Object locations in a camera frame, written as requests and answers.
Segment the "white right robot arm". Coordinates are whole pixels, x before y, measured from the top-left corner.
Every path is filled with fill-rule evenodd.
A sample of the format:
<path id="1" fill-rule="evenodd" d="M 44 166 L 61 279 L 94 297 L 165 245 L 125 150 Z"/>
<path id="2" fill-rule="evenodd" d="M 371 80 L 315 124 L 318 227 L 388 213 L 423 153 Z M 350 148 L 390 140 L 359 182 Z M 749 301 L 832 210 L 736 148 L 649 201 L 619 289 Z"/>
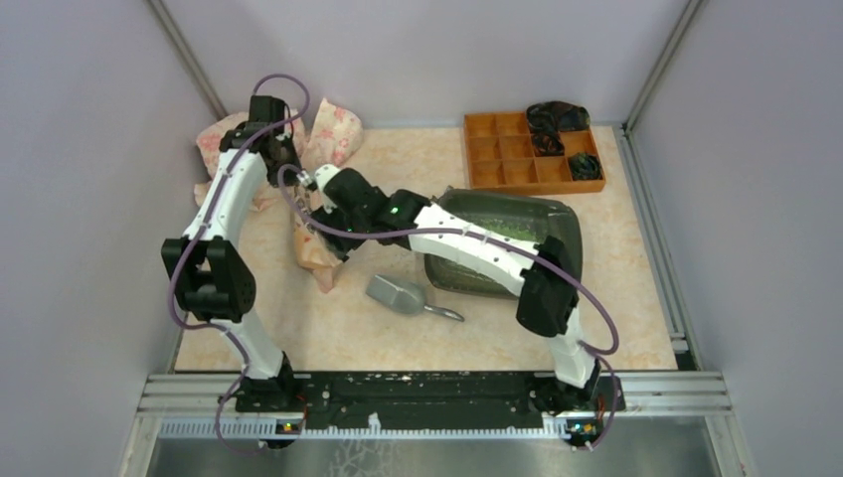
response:
<path id="1" fill-rule="evenodd" d="M 386 195 L 354 169 L 333 165 L 296 175 L 321 205 L 307 221 L 341 258 L 366 241 L 450 260 L 502 286 L 517 299 L 516 320 L 543 337 L 555 384 L 549 412 L 585 409 L 598 396 L 601 365 L 585 343 L 579 302 L 587 295 L 566 245 L 494 233 L 408 190 Z"/>

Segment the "pink cat litter bag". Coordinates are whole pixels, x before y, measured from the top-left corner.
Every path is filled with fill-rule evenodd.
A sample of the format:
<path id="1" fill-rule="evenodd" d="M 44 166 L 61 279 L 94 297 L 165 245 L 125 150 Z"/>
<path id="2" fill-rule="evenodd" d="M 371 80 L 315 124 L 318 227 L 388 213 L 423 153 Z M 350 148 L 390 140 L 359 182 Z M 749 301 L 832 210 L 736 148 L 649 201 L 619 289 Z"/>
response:
<path id="1" fill-rule="evenodd" d="M 310 192 L 301 186 L 290 188 L 293 202 L 302 212 L 312 215 L 322 206 L 317 192 Z M 329 249 L 325 238 L 307 224 L 296 213 L 291 213 L 292 239 L 297 264 L 307 270 L 322 293 L 334 288 L 342 268 L 342 261 Z"/>

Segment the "silver metal scoop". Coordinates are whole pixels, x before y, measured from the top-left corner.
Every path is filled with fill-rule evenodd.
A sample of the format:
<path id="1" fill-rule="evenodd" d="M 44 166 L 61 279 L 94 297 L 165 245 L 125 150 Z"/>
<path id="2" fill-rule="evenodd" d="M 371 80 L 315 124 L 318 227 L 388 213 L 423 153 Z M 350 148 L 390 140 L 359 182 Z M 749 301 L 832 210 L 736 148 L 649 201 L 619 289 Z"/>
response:
<path id="1" fill-rule="evenodd" d="M 457 322 L 465 321 L 461 314 L 453 310 L 430 304 L 423 287 L 403 278 L 375 274 L 365 293 L 381 305 L 402 315 L 417 316 L 426 312 Z"/>

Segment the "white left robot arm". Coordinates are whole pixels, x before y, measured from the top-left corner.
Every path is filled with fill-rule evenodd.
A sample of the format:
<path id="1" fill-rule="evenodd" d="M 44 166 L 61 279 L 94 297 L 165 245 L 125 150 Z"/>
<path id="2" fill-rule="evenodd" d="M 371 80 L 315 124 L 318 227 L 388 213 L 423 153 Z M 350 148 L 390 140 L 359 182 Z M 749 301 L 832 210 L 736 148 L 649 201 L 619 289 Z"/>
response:
<path id="1" fill-rule="evenodd" d="M 252 96 L 247 119 L 220 140 L 217 171 L 198 215 L 180 237 L 161 246 L 167 305 L 176 324 L 218 331 L 242 359 L 242 374 L 224 395 L 236 399 L 239 412 L 301 407 L 289 360 L 257 317 L 256 281 L 238 250 L 257 190 L 263 183 L 280 185 L 274 173 L 298 162 L 294 119 L 283 100 Z"/>

